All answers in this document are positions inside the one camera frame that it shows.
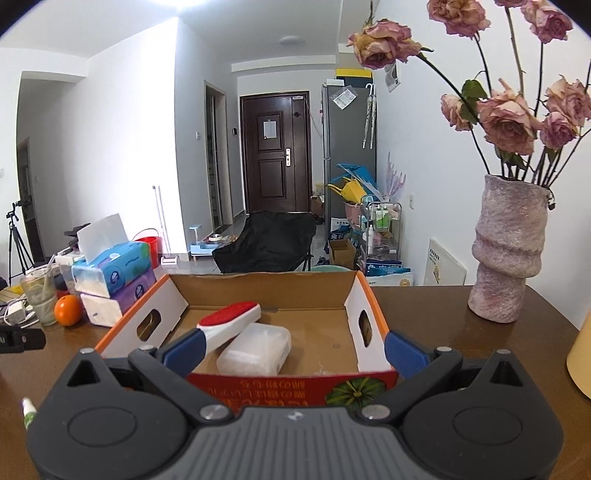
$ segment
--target tripod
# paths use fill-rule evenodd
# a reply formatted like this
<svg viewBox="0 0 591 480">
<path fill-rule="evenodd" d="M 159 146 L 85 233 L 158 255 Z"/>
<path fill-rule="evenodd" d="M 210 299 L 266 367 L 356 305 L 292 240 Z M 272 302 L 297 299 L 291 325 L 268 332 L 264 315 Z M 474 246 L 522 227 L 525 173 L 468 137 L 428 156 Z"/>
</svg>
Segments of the tripod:
<svg viewBox="0 0 591 480">
<path fill-rule="evenodd" d="M 18 231 L 18 227 L 16 222 L 18 222 L 17 217 L 17 206 L 20 206 L 21 202 L 16 202 L 12 204 L 12 211 L 8 212 L 6 218 L 8 219 L 8 229 L 10 230 L 10 237 L 8 240 L 8 284 L 12 285 L 12 279 L 17 278 L 21 275 L 24 275 L 27 270 L 34 266 L 33 259 L 31 258 L 31 254 L 27 250 L 27 246 L 25 242 L 22 240 L 21 234 Z M 17 250 L 18 260 L 21 264 L 21 273 L 16 275 L 12 275 L 12 243 L 14 241 L 15 249 Z"/>
</svg>

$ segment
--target tissue pack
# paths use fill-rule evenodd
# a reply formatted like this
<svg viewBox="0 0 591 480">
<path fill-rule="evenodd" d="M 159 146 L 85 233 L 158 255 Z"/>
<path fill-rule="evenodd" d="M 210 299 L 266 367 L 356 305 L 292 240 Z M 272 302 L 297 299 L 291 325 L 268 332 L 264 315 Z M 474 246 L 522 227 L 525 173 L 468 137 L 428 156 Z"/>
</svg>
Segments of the tissue pack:
<svg viewBox="0 0 591 480">
<path fill-rule="evenodd" d="M 91 323 L 112 327 L 119 319 L 156 283 L 154 271 L 149 269 L 126 287 L 119 290 L 111 299 L 80 295 Z"/>
<path fill-rule="evenodd" d="M 90 264 L 74 263 L 72 275 L 78 292 L 108 299 L 150 267 L 150 246 L 126 242 L 102 252 Z"/>
</svg>

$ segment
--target bright light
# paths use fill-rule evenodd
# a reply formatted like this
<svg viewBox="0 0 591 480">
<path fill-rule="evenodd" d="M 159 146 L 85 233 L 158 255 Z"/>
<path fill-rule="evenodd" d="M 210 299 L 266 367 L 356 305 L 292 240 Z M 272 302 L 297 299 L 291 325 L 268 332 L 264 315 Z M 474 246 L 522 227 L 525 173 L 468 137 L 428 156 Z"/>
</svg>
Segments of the bright light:
<svg viewBox="0 0 591 480">
<path fill-rule="evenodd" d="M 156 4 L 164 5 L 165 7 L 173 7 L 179 10 L 203 5 L 208 0 L 152 0 Z"/>
</svg>

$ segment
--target vase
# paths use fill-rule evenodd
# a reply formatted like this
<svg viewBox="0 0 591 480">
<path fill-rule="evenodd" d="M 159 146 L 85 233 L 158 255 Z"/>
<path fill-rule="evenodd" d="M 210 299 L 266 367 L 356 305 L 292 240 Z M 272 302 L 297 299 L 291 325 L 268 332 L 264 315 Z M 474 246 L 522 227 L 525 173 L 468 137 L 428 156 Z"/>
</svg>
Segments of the vase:
<svg viewBox="0 0 591 480">
<path fill-rule="evenodd" d="M 468 306 L 497 323 L 519 318 L 525 281 L 540 273 L 550 191 L 487 175 L 472 255 L 480 264 Z"/>
</svg>

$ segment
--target doorway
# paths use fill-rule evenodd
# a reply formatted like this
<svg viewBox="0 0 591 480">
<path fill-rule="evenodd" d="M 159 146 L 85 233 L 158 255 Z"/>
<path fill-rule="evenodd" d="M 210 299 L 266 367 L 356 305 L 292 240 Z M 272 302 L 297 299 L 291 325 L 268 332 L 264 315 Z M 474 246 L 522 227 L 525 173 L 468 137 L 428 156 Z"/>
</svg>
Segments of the doorway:
<svg viewBox="0 0 591 480">
<path fill-rule="evenodd" d="M 31 256 L 35 262 L 44 262 L 45 255 L 39 238 L 37 215 L 35 214 L 35 203 L 33 201 L 33 184 L 29 165 L 29 140 L 25 140 L 17 146 L 17 176 L 18 189 L 21 194 L 22 221 L 27 231 Z"/>
<path fill-rule="evenodd" d="M 248 212 L 309 212 L 310 92 L 241 97 Z"/>
<path fill-rule="evenodd" d="M 233 223 L 226 95 L 209 84 L 205 86 L 205 126 L 212 225 L 213 231 L 220 233 Z"/>
</svg>

